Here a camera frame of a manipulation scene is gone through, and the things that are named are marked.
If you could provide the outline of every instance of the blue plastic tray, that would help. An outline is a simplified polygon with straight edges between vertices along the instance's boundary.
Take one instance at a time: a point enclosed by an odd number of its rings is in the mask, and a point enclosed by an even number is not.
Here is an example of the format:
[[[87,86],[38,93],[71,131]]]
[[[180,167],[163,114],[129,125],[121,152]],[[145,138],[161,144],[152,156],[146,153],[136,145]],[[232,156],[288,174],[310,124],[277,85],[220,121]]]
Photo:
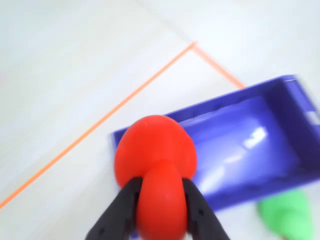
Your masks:
[[[167,114],[191,136],[214,211],[320,178],[320,119],[294,75]],[[115,145],[125,129],[114,132]]]

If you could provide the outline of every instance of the white floor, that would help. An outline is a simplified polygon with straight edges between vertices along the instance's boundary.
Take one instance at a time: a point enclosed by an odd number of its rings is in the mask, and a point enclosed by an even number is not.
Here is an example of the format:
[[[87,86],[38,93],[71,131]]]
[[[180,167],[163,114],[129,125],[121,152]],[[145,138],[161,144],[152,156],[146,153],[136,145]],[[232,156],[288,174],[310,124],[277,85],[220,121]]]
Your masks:
[[[1,5],[0,202],[192,41],[246,86],[298,74],[320,108],[316,0]],[[84,239],[116,194],[111,132],[234,90],[188,52],[0,209],[0,239]],[[303,189],[319,229],[320,184]],[[261,224],[253,203],[217,215],[231,239],[279,239]]]

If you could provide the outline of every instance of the orange tape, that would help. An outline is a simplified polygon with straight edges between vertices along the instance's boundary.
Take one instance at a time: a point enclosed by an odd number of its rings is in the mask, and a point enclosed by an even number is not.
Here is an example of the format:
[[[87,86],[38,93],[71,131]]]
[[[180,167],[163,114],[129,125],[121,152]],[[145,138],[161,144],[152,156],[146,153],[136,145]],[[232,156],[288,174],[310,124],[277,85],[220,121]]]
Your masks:
[[[209,55],[206,54],[203,50],[201,50],[198,46],[194,46],[193,50],[199,57],[205,60],[211,67],[213,67],[218,73],[220,73],[227,80],[229,80],[229,82],[235,85],[238,89],[243,89],[246,87],[241,81],[239,81],[229,72],[227,72],[222,66],[220,66],[216,61],[209,57]]]
[[[144,84],[134,90],[129,96],[127,96],[122,102],[115,106],[110,112],[103,116],[97,123],[85,131],[80,137],[78,137],[73,143],[71,143],[65,150],[59,153],[54,159],[52,159],[47,165],[45,165],[40,171],[33,175],[29,180],[27,180],[22,186],[15,190],[10,196],[8,196],[3,202],[0,203],[0,209],[7,205],[11,200],[13,200],[17,195],[19,195],[23,190],[25,190],[30,184],[32,184],[37,178],[44,174],[49,168],[51,168],[56,162],[58,162],[62,157],[64,157],[70,150],[77,146],[83,139],[85,139],[89,134],[91,134],[97,127],[99,127],[104,121],[110,118],[116,111],[118,111],[123,105],[129,102],[135,95],[140,93],[146,86],[152,83],[157,77],[164,73],[171,65],[178,61],[183,55],[185,55],[189,50],[194,48],[196,42],[191,43],[187,48],[180,52],[174,59],[172,59],[168,64],[161,68],[156,74],[150,77]]]

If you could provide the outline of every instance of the green object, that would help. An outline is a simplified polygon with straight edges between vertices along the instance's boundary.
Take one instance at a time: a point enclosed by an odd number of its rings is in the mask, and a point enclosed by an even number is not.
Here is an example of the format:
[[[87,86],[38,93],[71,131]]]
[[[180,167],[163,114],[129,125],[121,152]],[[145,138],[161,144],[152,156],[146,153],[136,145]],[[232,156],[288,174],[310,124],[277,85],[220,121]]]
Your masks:
[[[287,240],[311,240],[313,225],[307,197],[292,190],[268,197],[258,204],[264,224]]]

